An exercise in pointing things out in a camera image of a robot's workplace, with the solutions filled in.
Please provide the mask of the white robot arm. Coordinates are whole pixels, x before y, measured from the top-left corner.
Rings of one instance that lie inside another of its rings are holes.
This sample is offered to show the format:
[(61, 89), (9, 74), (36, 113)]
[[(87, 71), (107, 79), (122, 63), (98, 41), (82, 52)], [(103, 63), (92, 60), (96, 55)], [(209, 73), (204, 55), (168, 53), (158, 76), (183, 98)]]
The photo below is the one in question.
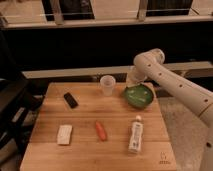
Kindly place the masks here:
[(127, 86), (138, 85), (149, 77), (206, 124), (208, 134), (200, 171), (213, 171), (213, 92), (166, 69), (164, 60), (165, 54), (159, 48), (136, 55), (127, 73)]

